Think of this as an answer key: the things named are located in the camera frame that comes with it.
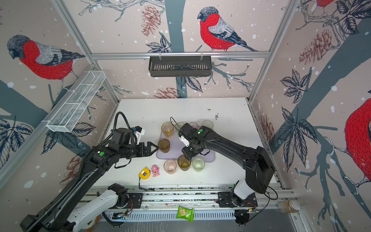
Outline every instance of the toy figurine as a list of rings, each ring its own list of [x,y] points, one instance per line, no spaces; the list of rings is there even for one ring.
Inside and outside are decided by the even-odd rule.
[[[153,177],[156,177],[156,176],[160,175],[160,173],[158,173],[159,170],[160,170],[160,168],[157,167],[157,165],[152,166]]]

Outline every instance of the snack wrapper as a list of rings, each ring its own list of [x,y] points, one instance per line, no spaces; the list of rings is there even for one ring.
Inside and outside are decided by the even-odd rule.
[[[179,206],[177,218],[182,218],[193,222],[193,212],[194,209],[186,209]]]

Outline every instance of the silver lid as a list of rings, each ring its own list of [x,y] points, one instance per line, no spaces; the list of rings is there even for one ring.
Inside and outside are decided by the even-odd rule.
[[[297,200],[290,200],[290,207],[293,209],[293,210],[297,210],[299,211],[300,210],[300,204]]]

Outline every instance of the purple tray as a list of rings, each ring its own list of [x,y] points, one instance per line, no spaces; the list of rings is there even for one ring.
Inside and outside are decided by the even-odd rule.
[[[179,156],[183,155],[182,148],[185,147],[184,143],[179,140],[177,132],[175,131],[174,135],[171,138],[166,138],[164,133],[161,132],[160,140],[167,139],[170,142],[170,150],[168,153],[163,153],[160,149],[157,151],[157,158],[162,160],[178,160]],[[204,149],[203,154],[207,153],[209,150]],[[195,157],[200,157],[205,162],[213,162],[215,160],[215,151],[210,151],[207,155],[196,155]]]

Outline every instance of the bird head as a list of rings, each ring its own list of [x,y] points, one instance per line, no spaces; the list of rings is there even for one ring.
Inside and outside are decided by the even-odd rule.
[[[203,8],[198,14],[197,19],[200,19],[202,22],[205,22],[206,19],[212,14],[219,14],[218,10],[213,6],[208,6]]]
[[[30,39],[24,35],[16,35],[10,38],[7,44],[10,56],[13,59],[17,57],[21,59],[26,58],[23,52],[23,45],[28,41],[30,41]]]

